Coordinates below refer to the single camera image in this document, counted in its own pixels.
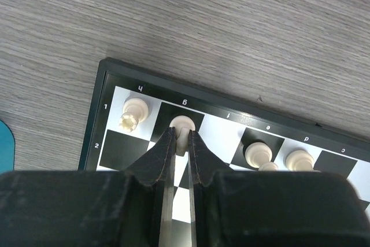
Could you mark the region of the white knight piece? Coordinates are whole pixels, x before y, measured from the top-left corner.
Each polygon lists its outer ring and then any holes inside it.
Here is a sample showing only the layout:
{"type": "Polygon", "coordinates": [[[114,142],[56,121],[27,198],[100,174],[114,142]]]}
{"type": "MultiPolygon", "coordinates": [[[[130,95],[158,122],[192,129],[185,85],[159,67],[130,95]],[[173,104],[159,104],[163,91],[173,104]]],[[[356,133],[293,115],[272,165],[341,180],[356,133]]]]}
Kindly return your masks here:
{"type": "Polygon", "coordinates": [[[184,156],[188,149],[188,134],[195,131],[195,123],[191,118],[181,115],[173,118],[169,126],[176,131],[176,155],[184,156]]]}

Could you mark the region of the white rook piece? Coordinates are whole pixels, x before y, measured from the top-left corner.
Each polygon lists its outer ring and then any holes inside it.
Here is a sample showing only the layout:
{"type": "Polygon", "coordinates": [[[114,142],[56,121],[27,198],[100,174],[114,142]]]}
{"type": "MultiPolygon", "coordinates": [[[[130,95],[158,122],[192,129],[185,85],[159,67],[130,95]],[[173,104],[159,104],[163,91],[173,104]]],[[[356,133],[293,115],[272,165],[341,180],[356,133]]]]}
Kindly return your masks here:
{"type": "Polygon", "coordinates": [[[149,116],[149,106],[141,98],[131,98],[125,101],[119,119],[119,126],[125,132],[132,132],[139,123],[146,120],[149,116]]]}

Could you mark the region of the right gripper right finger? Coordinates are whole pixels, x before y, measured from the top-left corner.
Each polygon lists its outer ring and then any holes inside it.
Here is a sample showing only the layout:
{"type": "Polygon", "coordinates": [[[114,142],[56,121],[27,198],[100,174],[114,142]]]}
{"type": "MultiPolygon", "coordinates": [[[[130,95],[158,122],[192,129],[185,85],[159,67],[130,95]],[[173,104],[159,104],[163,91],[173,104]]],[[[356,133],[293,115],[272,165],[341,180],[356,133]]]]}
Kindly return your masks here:
{"type": "Polygon", "coordinates": [[[193,246],[222,246],[219,199],[214,175],[231,168],[217,157],[197,131],[188,135],[191,240],[193,246]]]}

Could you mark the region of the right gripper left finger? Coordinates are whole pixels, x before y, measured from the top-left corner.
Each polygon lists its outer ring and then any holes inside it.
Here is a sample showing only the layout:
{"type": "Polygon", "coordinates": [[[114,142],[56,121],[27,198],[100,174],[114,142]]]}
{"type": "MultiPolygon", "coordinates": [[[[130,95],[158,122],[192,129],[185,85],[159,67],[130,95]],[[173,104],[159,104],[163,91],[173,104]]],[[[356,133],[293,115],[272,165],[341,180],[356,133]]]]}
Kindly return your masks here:
{"type": "Polygon", "coordinates": [[[128,167],[124,246],[171,244],[175,151],[175,129],[167,128],[157,143],[128,167]]]}

